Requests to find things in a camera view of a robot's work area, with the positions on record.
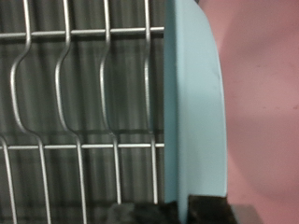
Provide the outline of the gripper left finger with black tip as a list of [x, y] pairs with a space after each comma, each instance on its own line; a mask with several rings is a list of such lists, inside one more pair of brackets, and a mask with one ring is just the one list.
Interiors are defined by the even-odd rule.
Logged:
[[178, 204], [114, 204], [107, 211], [106, 224], [180, 224]]

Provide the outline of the gripper right finger with black tip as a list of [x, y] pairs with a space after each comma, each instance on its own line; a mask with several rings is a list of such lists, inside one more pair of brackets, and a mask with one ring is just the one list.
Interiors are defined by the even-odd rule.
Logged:
[[190, 195], [188, 201], [188, 224], [233, 224], [226, 197]]

